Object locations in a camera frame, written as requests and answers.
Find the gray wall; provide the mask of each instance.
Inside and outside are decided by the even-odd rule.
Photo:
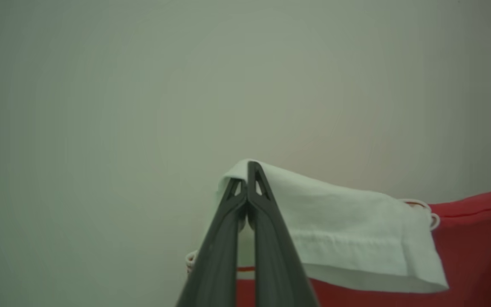
[[[0,307],[171,306],[251,157],[491,190],[491,1],[0,1]]]

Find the red fabric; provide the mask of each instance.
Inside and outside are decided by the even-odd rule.
[[[311,279],[322,307],[491,307],[491,192],[431,206],[433,239],[450,289],[431,294],[356,291]],[[255,281],[238,280],[237,307],[255,306]]]

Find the red cloth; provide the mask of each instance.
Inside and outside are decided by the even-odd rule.
[[[322,307],[491,307],[491,192],[431,206],[450,289],[431,294],[356,291],[310,279]],[[255,306],[255,281],[238,280],[237,307]]]

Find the white cloth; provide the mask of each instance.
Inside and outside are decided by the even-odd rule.
[[[255,160],[239,161],[220,180],[214,209],[230,178],[247,181],[249,161]],[[308,277],[355,290],[448,289],[429,210],[259,163]],[[238,243],[239,266],[254,266],[253,248],[253,231],[245,227]]]

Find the drawstring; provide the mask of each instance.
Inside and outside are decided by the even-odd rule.
[[[426,208],[429,211],[429,215],[431,217],[431,224],[429,226],[429,230],[433,231],[437,227],[439,227],[439,225],[441,223],[441,218],[436,213],[431,212],[431,207],[428,204],[426,204],[425,202],[423,202],[421,200],[411,200],[408,198],[404,198],[400,201],[407,203],[407,204],[411,204],[411,205],[420,205],[423,208]]]

